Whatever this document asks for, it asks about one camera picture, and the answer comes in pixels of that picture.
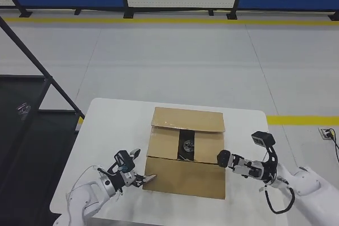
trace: white barrier panel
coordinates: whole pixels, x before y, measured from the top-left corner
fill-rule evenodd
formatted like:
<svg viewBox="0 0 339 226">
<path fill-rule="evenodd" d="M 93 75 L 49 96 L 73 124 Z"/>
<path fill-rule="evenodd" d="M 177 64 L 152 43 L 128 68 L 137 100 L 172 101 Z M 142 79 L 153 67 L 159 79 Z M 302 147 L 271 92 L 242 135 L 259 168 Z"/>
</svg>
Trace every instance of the white barrier panel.
<svg viewBox="0 0 339 226">
<path fill-rule="evenodd" d="M 12 0 L 0 0 L 0 6 L 14 6 Z"/>
<path fill-rule="evenodd" d="M 129 7 L 232 8 L 234 0 L 128 0 Z"/>
</svg>

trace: box flap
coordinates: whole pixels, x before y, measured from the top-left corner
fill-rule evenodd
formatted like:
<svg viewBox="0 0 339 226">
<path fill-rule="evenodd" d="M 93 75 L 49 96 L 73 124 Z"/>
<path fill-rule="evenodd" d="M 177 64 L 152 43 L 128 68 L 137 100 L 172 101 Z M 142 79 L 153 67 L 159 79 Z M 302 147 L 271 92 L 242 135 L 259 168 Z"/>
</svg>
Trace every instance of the box flap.
<svg viewBox="0 0 339 226">
<path fill-rule="evenodd" d="M 193 131 L 225 132 L 222 113 L 210 111 L 156 107 L 151 125 Z"/>
<path fill-rule="evenodd" d="M 152 127 L 147 156 L 177 159 L 179 136 L 178 129 Z"/>
<path fill-rule="evenodd" d="M 225 149 L 223 133 L 195 132 L 194 161 L 217 164 L 217 155 Z"/>
<path fill-rule="evenodd" d="M 225 199 L 225 168 L 204 163 L 147 158 L 145 175 L 157 174 L 143 189 Z"/>
</svg>

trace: white table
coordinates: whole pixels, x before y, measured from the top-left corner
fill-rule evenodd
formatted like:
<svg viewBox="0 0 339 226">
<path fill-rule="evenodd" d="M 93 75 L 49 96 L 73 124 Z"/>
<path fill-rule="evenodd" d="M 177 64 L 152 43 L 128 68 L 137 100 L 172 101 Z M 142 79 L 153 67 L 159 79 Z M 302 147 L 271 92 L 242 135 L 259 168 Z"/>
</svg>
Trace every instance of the white table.
<svg viewBox="0 0 339 226">
<path fill-rule="evenodd" d="M 138 173 L 143 174 L 156 106 L 222 112 L 227 150 L 253 160 L 262 160 L 266 153 L 251 139 L 255 131 L 268 131 L 261 111 L 96 98 L 90 104 L 50 210 L 66 212 L 65 193 L 83 170 L 97 164 L 109 168 L 119 150 L 142 149 L 135 164 Z M 89 170 L 79 182 L 97 177 L 97 172 Z M 149 192 L 131 186 L 124 189 L 117 202 L 116 197 L 109 200 L 95 217 L 159 225 L 288 225 L 286 215 L 270 211 L 264 193 L 258 192 L 261 186 L 261 181 L 245 179 L 230 169 L 226 171 L 225 200 Z M 269 195 L 275 210 L 284 208 L 279 190 L 270 188 Z"/>
</svg>

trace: power outlet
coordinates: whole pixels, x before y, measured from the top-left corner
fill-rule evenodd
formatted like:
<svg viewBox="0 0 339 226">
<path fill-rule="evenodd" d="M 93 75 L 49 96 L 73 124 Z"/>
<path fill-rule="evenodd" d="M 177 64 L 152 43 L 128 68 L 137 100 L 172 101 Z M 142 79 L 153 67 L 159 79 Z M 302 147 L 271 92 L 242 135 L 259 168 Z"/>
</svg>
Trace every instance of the power outlet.
<svg viewBox="0 0 339 226">
<path fill-rule="evenodd" d="M 326 134 L 329 133 L 329 132 L 326 132 L 326 130 L 329 128 L 318 128 L 318 129 L 323 140 L 326 140 L 326 141 L 332 140 L 330 137 L 326 137 Z"/>
</svg>

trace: blue wall panel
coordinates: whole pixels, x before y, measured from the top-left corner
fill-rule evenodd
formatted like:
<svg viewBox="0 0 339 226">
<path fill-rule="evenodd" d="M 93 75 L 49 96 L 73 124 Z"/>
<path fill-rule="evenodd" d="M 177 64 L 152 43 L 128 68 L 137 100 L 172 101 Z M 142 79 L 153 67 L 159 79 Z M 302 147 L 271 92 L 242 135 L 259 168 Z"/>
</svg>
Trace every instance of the blue wall panel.
<svg viewBox="0 0 339 226">
<path fill-rule="evenodd" d="M 123 7 L 123 0 L 19 0 L 23 6 L 42 7 Z"/>
<path fill-rule="evenodd" d="M 239 8 L 333 10 L 339 9 L 339 0 L 240 0 Z"/>
<path fill-rule="evenodd" d="M 123 7 L 123 0 L 19 0 L 23 6 L 38 7 Z M 334 10 L 339 0 L 240 0 L 239 8 Z"/>
</svg>

